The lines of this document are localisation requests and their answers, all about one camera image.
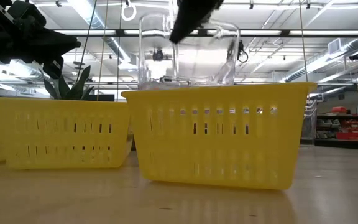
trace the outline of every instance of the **black object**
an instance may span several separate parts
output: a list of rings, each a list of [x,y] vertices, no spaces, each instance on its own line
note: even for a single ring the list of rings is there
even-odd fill
[[[153,61],[162,61],[164,59],[164,53],[162,52],[162,49],[157,49],[156,52],[153,52]]]
[[[170,36],[174,44],[207,22],[211,13],[220,8],[223,0],[178,0],[177,3],[179,11]]]
[[[246,55],[247,56],[247,59],[245,59],[245,60],[240,60],[240,56],[241,55]],[[246,63],[247,61],[248,61],[248,54],[247,54],[247,52],[245,52],[245,50],[244,50],[244,44],[242,43],[242,40],[240,40],[239,41],[239,50],[238,50],[238,53],[237,53],[237,60],[239,61],[239,62],[241,62],[241,63]]]
[[[97,95],[89,95],[84,100],[87,101],[96,101],[98,98]],[[114,94],[103,94],[99,95],[99,101],[108,101],[108,102],[114,102],[115,101],[115,95]]]
[[[60,4],[59,0],[55,1],[55,4],[56,4],[57,7],[61,7],[61,6],[62,6],[62,4]]]
[[[21,59],[25,63],[44,63],[44,70],[61,75],[62,55],[81,43],[76,37],[44,28],[46,19],[35,5],[0,0],[0,61]]]
[[[358,54],[349,56],[349,60],[351,60],[351,61],[358,60]]]

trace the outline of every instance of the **table surface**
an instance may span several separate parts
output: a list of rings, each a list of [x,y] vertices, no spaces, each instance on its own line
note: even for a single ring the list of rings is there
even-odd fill
[[[120,169],[9,170],[0,223],[358,223],[358,150],[301,147],[289,190],[151,182]]]

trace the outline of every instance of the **ceiling duct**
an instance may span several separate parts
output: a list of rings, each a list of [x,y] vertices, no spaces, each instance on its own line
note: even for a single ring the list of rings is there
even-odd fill
[[[300,68],[289,71],[285,78],[280,82],[292,82],[303,75],[306,75],[306,69],[308,73],[316,71],[320,68],[323,68],[330,63],[335,62],[339,58],[348,57],[358,53],[358,39],[340,39],[340,48],[335,51],[335,53],[330,54],[328,51],[325,51],[323,56],[317,55],[312,59],[307,61],[307,66],[302,66]]]
[[[99,15],[98,11],[95,10],[93,13],[93,0],[68,0],[73,9],[90,25],[92,29],[107,29],[102,17]],[[112,52],[118,57],[121,65],[120,69],[123,70],[137,70],[137,61],[138,58],[134,54],[127,53],[118,42],[113,37],[102,37],[105,43],[110,47]]]

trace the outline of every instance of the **clear glass jar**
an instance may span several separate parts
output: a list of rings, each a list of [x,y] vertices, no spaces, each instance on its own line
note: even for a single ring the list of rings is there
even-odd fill
[[[207,37],[189,36],[175,45],[169,41],[173,19],[148,14],[140,19],[139,88],[232,85],[239,29],[226,22],[203,24]]]

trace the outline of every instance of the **wire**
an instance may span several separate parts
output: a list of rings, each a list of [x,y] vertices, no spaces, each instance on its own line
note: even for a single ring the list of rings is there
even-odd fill
[[[306,82],[309,82],[309,80],[308,80],[308,65],[307,65],[307,63],[306,63],[306,53],[305,53],[305,37],[303,36],[303,20],[302,20],[301,0],[299,0],[299,13],[300,13],[300,19],[301,19],[302,46],[303,46],[303,61],[304,61],[304,63],[305,63]]]
[[[107,24],[107,16],[108,16],[108,7],[106,6],[106,17],[104,18],[104,24]],[[106,26],[104,26],[104,30],[103,30],[103,39],[106,36]],[[98,95],[96,96],[96,101],[99,101],[99,90],[100,90],[100,80],[101,80],[101,76],[102,76],[102,66],[103,66],[103,55],[104,55],[104,43],[105,41],[103,41],[103,45],[102,45],[102,57],[100,60],[100,70],[99,70],[99,82],[98,82]]]
[[[83,61],[84,61],[85,50],[86,50],[86,45],[87,45],[87,43],[88,43],[88,38],[90,37],[90,31],[91,31],[91,26],[92,26],[92,20],[93,20],[94,12],[95,12],[95,10],[96,10],[96,3],[97,3],[97,2],[98,2],[98,0],[95,0],[95,1],[94,1],[93,11],[92,11],[92,17],[91,17],[91,22],[89,23],[89,27],[88,27],[88,34],[86,35],[85,45],[84,45],[84,51],[82,51],[80,69],[78,69],[78,75],[77,75],[76,82],[78,82],[78,78],[80,77],[81,67],[82,67],[82,63],[83,63]]]
[[[247,59],[245,59],[244,61],[242,61],[242,60],[240,60],[240,56],[241,55],[246,55],[247,56]],[[243,63],[246,63],[247,61],[248,61],[248,54],[247,54],[247,52],[245,52],[245,50],[244,50],[244,44],[242,43],[242,40],[240,40],[239,41],[239,50],[238,50],[238,53],[237,53],[237,60],[239,61],[239,62],[241,62],[241,65],[243,64]]]
[[[122,16],[120,16],[119,18],[119,28],[121,29],[121,26],[122,26]],[[118,38],[118,47],[121,46],[121,38]],[[120,54],[121,54],[121,51],[119,50],[118,51],[118,55],[117,55],[117,58],[120,57]],[[119,80],[119,67],[117,66],[117,102],[118,102],[118,88],[119,88],[119,85],[118,85],[118,80]]]

